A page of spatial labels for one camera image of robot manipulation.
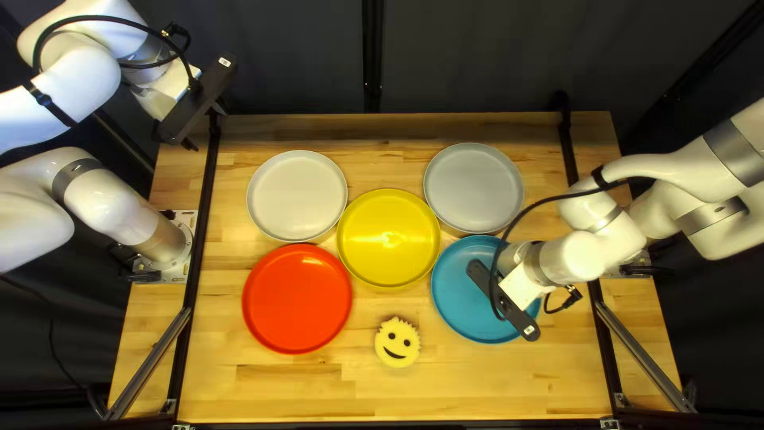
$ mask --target yellow sponge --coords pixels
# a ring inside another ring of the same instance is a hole
[[[395,317],[382,323],[374,338],[374,351],[390,367],[406,367],[419,357],[419,333],[404,320]]]

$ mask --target butcher block tabletop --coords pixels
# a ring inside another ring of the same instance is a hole
[[[435,154],[480,142],[520,170],[525,206],[567,189],[554,112],[275,115],[221,119],[209,226],[178,407],[184,422],[366,422],[599,418],[610,414],[594,317],[584,299],[557,314],[539,313],[541,337],[478,344],[454,332],[432,302],[429,275],[400,292],[377,292],[353,279],[352,309],[339,335],[313,353],[282,355],[250,334],[241,293],[252,267],[283,246],[248,215],[246,190],[268,158],[307,149],[331,158],[348,183],[348,203],[378,188],[424,198],[422,177]],[[579,174],[620,157],[608,112],[574,112],[571,130]],[[159,210],[196,209],[206,159],[206,127],[192,140],[199,152],[162,145],[150,202]],[[626,187],[611,191],[630,202]],[[549,240],[570,229],[554,204],[531,212],[510,240]],[[455,237],[443,232],[441,249]],[[335,235],[316,245],[337,254]],[[183,285],[133,285],[109,402],[114,402],[183,303]],[[603,279],[606,303],[678,384],[652,279]],[[550,306],[566,296],[556,292]],[[374,335],[393,316],[420,332],[421,355],[410,367],[382,365]],[[623,391],[635,406],[670,409],[615,337]],[[174,351],[143,389],[128,416],[156,413],[167,398]]]

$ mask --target mounting plate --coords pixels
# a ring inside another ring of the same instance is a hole
[[[170,222],[178,226],[186,236],[186,248],[180,256],[172,262],[153,262],[141,256],[133,262],[133,274],[159,272],[157,281],[135,281],[136,284],[185,284],[188,278],[189,265],[191,264],[191,245],[196,233],[196,209],[173,210],[174,219]]]

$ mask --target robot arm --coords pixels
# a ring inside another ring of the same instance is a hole
[[[634,176],[657,181],[628,210],[605,192],[560,200],[574,230],[550,242],[505,249],[500,287],[525,309],[558,286],[618,273],[647,238],[684,232],[706,259],[722,259],[764,243],[764,99],[664,155],[631,155],[603,166],[606,182]],[[597,189],[593,178],[569,192]]]
[[[35,44],[48,26],[77,15],[108,15],[145,25],[126,0],[67,0],[21,33],[17,46],[24,61],[33,64]],[[42,73],[0,93],[0,154],[65,132],[111,98],[121,78],[133,84],[132,93],[151,116],[163,119],[188,87],[181,60],[123,70],[117,60],[148,64],[168,56],[162,43],[137,28],[104,21],[64,25],[41,51]],[[200,75],[198,68],[189,68],[194,77]]]
[[[145,24],[126,0],[67,0],[22,32],[21,57],[32,65],[40,34],[77,15]],[[42,73],[0,93],[0,154],[65,132],[105,103],[121,78],[133,84],[131,90],[147,112],[163,119],[187,91],[185,65],[176,58],[158,67],[123,71],[117,59],[152,64],[168,57],[162,43],[137,28],[105,21],[64,25],[41,51]],[[200,75],[199,69],[190,69],[193,76]],[[59,148],[0,169],[0,273],[42,256],[73,235],[73,222],[56,200],[94,230],[152,262],[174,264],[187,251],[185,233],[94,157],[78,148]]]

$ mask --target orange plate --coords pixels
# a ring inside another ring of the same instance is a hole
[[[352,296],[350,277],[337,257],[318,246],[289,245],[257,262],[241,308],[261,344],[278,353],[308,353],[342,330]]]

